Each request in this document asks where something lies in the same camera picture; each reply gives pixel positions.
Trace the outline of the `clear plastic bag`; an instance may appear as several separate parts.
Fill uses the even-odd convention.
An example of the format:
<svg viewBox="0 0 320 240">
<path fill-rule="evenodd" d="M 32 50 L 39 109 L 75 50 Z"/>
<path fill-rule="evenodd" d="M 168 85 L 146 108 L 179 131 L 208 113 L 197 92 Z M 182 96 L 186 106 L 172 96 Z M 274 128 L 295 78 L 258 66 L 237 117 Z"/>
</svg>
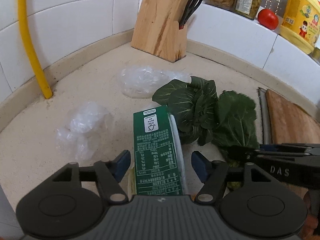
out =
<svg viewBox="0 0 320 240">
<path fill-rule="evenodd" d="M 121 92 L 129 98 L 151 98 L 155 91 L 171 80 L 189 83 L 189 74 L 171 70 L 160 70 L 151 66 L 130 66 L 121 70 L 118 83 Z"/>
<path fill-rule="evenodd" d="M 70 161 L 88 161 L 99 150 L 103 136 L 113 124 L 113 115 L 96 102 L 86 102 L 68 112 L 57 129 L 56 148 Z"/>
</svg>

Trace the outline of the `green milk carton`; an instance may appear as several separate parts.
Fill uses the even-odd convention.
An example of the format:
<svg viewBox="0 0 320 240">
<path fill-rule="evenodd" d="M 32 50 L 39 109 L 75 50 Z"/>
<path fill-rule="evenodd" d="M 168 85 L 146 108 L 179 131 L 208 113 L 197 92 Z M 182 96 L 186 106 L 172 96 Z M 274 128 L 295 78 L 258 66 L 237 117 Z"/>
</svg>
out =
<svg viewBox="0 0 320 240">
<path fill-rule="evenodd" d="M 133 136 L 136 194 L 188 194 L 177 124 L 167 106 L 134 113 Z"/>
</svg>

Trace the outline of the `dark green leafy vegetable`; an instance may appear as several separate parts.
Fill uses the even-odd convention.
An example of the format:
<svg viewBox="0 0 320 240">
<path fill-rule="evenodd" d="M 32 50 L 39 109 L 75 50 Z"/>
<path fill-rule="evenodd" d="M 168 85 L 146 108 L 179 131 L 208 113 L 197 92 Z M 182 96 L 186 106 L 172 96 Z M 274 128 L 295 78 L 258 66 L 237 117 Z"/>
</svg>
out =
<svg viewBox="0 0 320 240">
<path fill-rule="evenodd" d="M 167 106 L 174 116 L 182 145 L 196 141 L 203 146 L 213 140 L 213 130 L 219 124 L 214 80 L 192 76 L 187 83 L 174 79 L 157 89 L 152 100 Z"/>
</svg>

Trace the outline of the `black kitchen scissors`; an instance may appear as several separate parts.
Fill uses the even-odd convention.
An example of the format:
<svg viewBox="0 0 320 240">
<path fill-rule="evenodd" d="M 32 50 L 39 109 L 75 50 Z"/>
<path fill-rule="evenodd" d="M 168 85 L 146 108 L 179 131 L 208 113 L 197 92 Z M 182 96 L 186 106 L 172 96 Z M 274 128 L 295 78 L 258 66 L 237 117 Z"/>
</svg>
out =
<svg viewBox="0 0 320 240">
<path fill-rule="evenodd" d="M 179 29 L 183 29 L 184 25 L 187 23 L 191 15 L 198 9 L 203 0 L 188 0 L 182 17 L 179 21 Z"/>
</svg>

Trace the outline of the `wooden cutting board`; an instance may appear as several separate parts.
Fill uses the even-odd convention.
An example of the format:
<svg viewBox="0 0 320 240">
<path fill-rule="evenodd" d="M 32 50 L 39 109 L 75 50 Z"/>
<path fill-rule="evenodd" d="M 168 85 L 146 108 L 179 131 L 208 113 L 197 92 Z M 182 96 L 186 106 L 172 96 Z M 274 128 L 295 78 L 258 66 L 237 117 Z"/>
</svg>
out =
<svg viewBox="0 0 320 240">
<path fill-rule="evenodd" d="M 274 144 L 319 143 L 319 122 L 301 107 L 270 89 L 266 100 Z"/>
</svg>

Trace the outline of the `large dark green leaf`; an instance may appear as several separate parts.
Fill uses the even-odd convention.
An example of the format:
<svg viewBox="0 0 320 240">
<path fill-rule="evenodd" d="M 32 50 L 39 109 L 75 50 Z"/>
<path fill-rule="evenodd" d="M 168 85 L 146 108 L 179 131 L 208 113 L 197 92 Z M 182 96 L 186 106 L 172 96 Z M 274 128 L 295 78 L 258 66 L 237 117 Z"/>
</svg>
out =
<svg viewBox="0 0 320 240">
<path fill-rule="evenodd" d="M 244 153 L 241 147 L 258 148 L 255 120 L 257 114 L 253 99 L 233 90 L 223 91 L 217 102 L 219 124 L 213 130 L 212 143 L 228 162 L 239 161 Z"/>
</svg>

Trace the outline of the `yellow oil bottle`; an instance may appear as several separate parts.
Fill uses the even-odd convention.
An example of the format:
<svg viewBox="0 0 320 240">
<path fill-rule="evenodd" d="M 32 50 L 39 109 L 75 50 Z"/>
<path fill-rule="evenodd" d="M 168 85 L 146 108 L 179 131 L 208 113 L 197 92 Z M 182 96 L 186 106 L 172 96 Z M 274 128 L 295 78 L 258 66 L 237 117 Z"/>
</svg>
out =
<svg viewBox="0 0 320 240">
<path fill-rule="evenodd" d="M 288 0 L 280 35 L 304 53 L 312 53 L 319 37 L 319 1 Z"/>
</svg>

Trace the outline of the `red tomato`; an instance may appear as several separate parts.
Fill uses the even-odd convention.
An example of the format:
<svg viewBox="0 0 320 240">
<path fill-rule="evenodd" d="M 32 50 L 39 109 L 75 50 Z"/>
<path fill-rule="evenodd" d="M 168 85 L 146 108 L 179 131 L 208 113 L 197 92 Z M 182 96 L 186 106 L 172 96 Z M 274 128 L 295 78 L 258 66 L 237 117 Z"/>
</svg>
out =
<svg viewBox="0 0 320 240">
<path fill-rule="evenodd" d="M 263 9 L 259 12 L 258 22 L 270 30 L 275 30 L 279 24 L 278 17 L 270 9 Z"/>
</svg>

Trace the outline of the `wooden knife block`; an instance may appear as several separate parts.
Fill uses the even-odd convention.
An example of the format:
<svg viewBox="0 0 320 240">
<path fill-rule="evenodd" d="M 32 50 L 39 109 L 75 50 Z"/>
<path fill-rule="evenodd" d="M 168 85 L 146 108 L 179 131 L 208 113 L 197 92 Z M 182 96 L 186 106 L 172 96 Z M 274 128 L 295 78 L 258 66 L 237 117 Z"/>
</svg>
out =
<svg viewBox="0 0 320 240">
<path fill-rule="evenodd" d="M 176 62 L 186 55 L 187 30 L 179 28 L 188 0 L 142 0 L 131 46 Z"/>
</svg>

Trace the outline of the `glass jar orange lid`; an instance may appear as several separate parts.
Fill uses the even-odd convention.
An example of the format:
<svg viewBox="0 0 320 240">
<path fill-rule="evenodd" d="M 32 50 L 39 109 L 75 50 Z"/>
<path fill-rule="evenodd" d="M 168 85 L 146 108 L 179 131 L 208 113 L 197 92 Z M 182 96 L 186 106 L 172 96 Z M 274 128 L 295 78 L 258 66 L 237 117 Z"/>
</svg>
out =
<svg viewBox="0 0 320 240">
<path fill-rule="evenodd" d="M 247 19 L 254 20 L 261 0 L 235 0 L 234 11 Z"/>
</svg>

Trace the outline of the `yellow gas pipe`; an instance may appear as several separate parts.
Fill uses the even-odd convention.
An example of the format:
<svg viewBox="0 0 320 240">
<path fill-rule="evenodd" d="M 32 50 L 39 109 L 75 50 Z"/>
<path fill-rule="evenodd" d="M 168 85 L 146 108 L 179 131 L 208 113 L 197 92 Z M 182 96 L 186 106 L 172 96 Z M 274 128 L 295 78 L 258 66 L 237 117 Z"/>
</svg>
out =
<svg viewBox="0 0 320 240">
<path fill-rule="evenodd" d="M 31 39 L 28 25 L 27 0 L 17 0 L 17 18 L 25 53 L 28 57 L 29 63 L 43 96 L 46 99 L 49 99 L 53 96 L 53 93 L 45 77 L 44 71 L 41 67 L 39 58 L 37 57 L 37 53 Z"/>
</svg>

